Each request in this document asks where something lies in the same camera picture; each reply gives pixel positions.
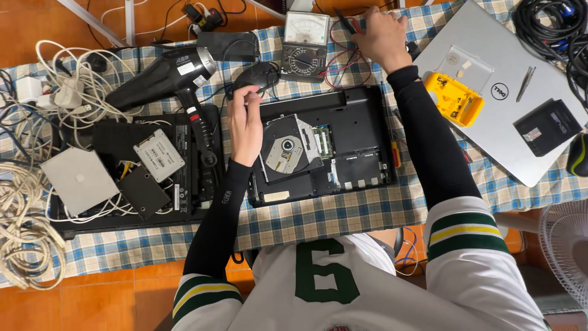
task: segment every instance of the person's left hand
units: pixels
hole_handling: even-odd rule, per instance
[[[261,151],[263,125],[259,116],[261,98],[257,95],[259,86],[246,86],[235,91],[229,101],[227,113],[233,161],[251,167]]]

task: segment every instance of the yellow screw tray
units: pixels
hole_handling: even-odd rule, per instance
[[[484,99],[476,91],[445,74],[432,73],[425,88],[437,95],[437,109],[441,115],[460,127],[474,124],[484,107]]]

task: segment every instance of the black arm sleeve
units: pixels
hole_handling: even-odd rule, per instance
[[[406,144],[416,174],[425,192],[429,210],[442,201],[482,197],[472,173],[443,118],[419,79],[417,66],[388,75],[406,134]]]
[[[233,253],[239,210],[253,168],[229,159],[223,182],[188,249],[183,274],[199,273],[223,279]]]

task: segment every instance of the computer mouse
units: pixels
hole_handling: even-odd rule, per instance
[[[588,134],[580,133],[570,144],[570,154],[567,156],[566,170],[578,177],[588,177]]]
[[[276,67],[271,62],[260,62],[245,69],[233,83],[232,90],[235,92],[245,86],[257,85],[259,93],[276,85],[279,81],[280,76]]]

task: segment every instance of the person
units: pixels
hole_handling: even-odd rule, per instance
[[[258,87],[249,86],[235,91],[228,106],[232,158],[188,250],[173,330],[547,329],[405,50],[406,17],[373,7],[366,19],[366,33],[352,41],[388,74],[429,209],[427,290],[396,277],[390,257],[366,234],[263,248],[252,267],[256,286],[245,302],[223,280],[262,146],[261,99]]]

